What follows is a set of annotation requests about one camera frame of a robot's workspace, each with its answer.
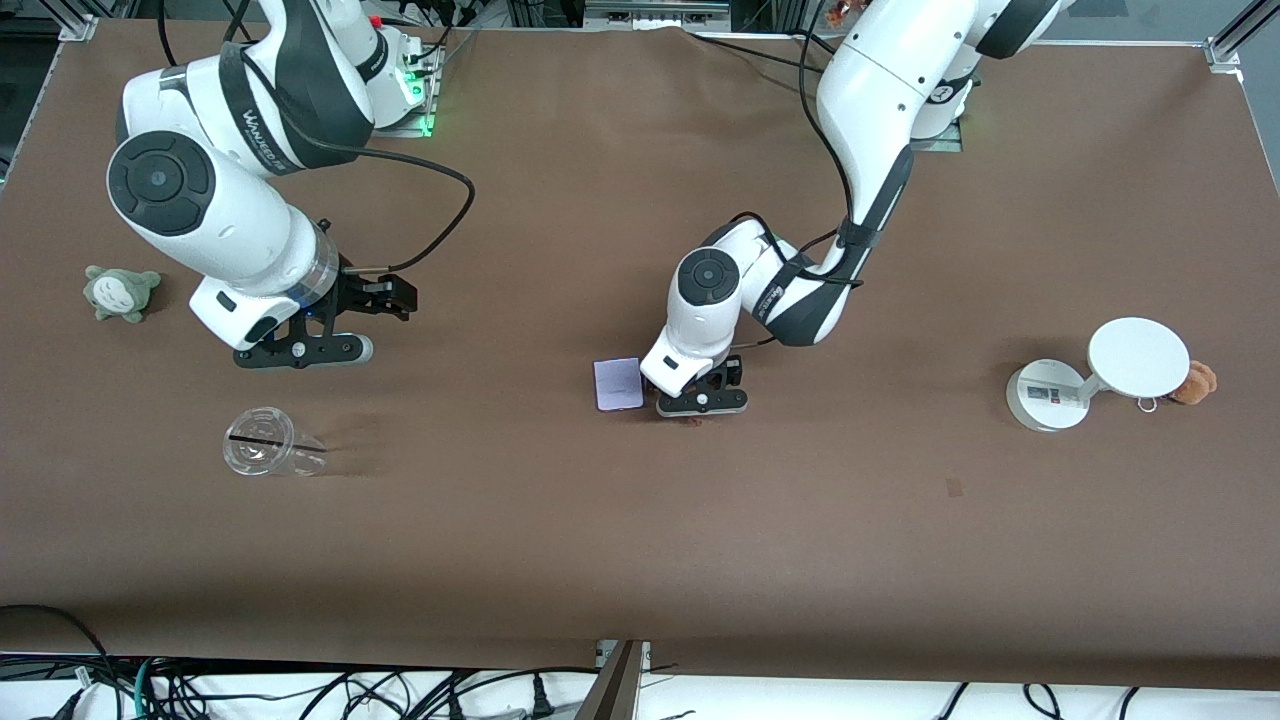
gray floor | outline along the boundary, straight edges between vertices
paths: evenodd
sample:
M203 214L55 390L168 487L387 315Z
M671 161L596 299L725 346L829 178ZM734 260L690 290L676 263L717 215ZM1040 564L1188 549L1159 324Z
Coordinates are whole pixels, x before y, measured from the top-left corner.
M1198 41L1222 29L1245 0L1078 0L1050 28L1055 40ZM1244 90L1258 135L1280 174L1280 20L1240 51Z

white round base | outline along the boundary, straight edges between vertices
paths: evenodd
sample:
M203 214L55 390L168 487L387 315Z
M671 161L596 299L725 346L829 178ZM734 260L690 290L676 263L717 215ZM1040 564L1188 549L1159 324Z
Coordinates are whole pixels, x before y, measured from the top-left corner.
M1005 397L1014 418L1041 433L1075 427L1089 414L1089 401L1080 400L1084 378L1066 363L1037 360L1009 378Z

plush toy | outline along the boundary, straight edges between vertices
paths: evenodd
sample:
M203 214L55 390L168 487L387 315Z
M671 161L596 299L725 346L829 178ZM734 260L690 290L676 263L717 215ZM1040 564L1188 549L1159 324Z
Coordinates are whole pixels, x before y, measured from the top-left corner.
M151 270L131 273L90 265L84 268L84 277L88 278L84 297L99 320L119 315L131 323L141 323L151 290L160 284L160 273Z
M1217 389L1217 375L1208 365L1192 360L1192 372L1178 389L1165 396L1165 400L1178 405L1196 405Z

transparent plastic cup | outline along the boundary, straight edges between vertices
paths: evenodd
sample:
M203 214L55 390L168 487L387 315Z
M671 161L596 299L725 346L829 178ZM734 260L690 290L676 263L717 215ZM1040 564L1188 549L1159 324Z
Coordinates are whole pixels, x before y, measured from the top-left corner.
M241 475L317 475L328 452L278 407L246 410L223 437L223 459Z

brown table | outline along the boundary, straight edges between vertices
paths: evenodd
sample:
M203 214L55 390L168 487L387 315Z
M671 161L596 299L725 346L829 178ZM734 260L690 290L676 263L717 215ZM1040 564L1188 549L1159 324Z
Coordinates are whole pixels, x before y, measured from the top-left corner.
M221 26L170 26L179 58L215 51ZM408 273L421 311L343 316L366 366L253 374L108 205L120 88L161 64L145 22L68 45L0 205L0 601L119 653L581 664L643 637L684 671L1280 687L1280 202L1199 50L986 65L965 151L919 158L833 336L750 351L751 409L700 427L596 413L591 361L648 348L676 261L735 213L836 223L788 68L678 31L480 33L436 136L379 142L480 188ZM367 159L276 186L364 264L461 200ZM88 264L160 270L159 311L95 322ZM1105 395L1059 437L1012 420L1015 368L1083 369L1132 314L1221 389L1151 416ZM257 405L342 474L230 473L219 437ZM81 647L35 620L0 643Z

